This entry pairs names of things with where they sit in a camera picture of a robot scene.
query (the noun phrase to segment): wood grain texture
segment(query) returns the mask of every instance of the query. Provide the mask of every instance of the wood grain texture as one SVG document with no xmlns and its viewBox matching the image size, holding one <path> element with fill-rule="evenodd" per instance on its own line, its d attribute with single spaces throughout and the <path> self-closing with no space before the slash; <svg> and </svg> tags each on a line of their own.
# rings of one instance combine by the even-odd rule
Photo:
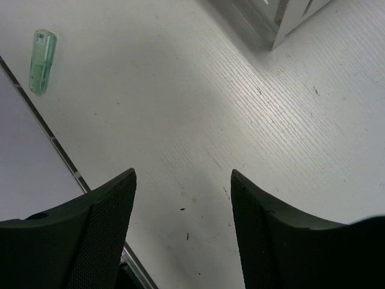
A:
<svg viewBox="0 0 385 289">
<path fill-rule="evenodd" d="M 0 10 L 0 55 L 25 89 L 33 32 L 57 35 L 48 92 L 29 96 L 88 185 L 137 171 L 127 240 L 160 288 L 244 286 L 234 168 L 326 219 L 385 213 L 385 2 L 332 2 L 270 53 L 213 7 Z"/>
</svg>

